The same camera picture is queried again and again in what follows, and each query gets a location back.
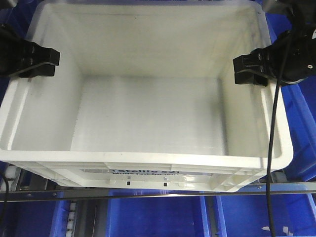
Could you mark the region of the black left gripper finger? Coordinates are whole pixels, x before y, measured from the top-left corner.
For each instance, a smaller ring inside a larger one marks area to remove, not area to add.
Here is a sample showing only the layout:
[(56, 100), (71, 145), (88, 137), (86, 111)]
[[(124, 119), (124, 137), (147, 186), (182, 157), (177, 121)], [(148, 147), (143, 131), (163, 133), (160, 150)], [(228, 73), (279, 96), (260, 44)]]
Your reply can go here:
[(29, 52), (31, 69), (39, 69), (40, 67), (55, 69), (56, 66), (59, 66), (61, 53), (53, 48), (42, 47), (31, 42)]
[(20, 78), (34, 78), (37, 76), (53, 77), (55, 75), (54, 64), (27, 64), (21, 63), (21, 72), (19, 73)]

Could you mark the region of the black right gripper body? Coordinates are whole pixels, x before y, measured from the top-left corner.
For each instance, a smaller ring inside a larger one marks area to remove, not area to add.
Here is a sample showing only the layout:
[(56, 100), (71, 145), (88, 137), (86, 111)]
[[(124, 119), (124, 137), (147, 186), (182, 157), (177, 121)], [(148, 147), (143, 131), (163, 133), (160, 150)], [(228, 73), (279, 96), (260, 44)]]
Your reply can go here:
[(267, 76), (281, 84), (297, 84), (316, 74), (316, 28), (303, 27), (281, 33), (266, 48)]

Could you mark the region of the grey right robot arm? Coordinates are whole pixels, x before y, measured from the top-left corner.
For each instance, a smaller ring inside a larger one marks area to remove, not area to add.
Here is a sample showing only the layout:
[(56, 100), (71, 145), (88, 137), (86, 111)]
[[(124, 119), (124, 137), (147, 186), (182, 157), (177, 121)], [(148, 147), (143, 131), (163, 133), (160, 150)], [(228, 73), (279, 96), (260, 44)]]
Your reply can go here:
[(266, 13), (282, 14), (291, 29), (280, 33), (265, 48), (233, 60), (236, 84), (267, 86), (298, 84), (316, 74), (316, 2), (314, 0), (265, 0)]

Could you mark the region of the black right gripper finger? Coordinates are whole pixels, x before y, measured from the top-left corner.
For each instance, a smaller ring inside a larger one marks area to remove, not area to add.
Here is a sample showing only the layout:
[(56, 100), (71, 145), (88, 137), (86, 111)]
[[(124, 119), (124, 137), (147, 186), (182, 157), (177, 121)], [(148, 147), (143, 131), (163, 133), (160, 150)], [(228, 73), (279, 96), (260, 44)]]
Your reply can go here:
[(238, 56), (233, 60), (234, 73), (250, 72), (269, 74), (269, 52), (265, 48), (257, 48), (250, 54)]
[(266, 75), (259, 72), (243, 71), (234, 73), (235, 84), (253, 84), (259, 86), (267, 86), (268, 79)]

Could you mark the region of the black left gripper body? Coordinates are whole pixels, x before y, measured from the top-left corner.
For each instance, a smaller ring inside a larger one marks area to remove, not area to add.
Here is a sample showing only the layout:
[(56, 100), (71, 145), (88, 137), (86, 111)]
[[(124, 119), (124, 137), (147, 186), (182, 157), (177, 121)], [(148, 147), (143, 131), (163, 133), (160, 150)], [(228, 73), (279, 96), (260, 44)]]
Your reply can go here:
[(8, 24), (0, 25), (0, 75), (17, 75), (28, 68), (34, 62), (32, 42), (21, 38)]

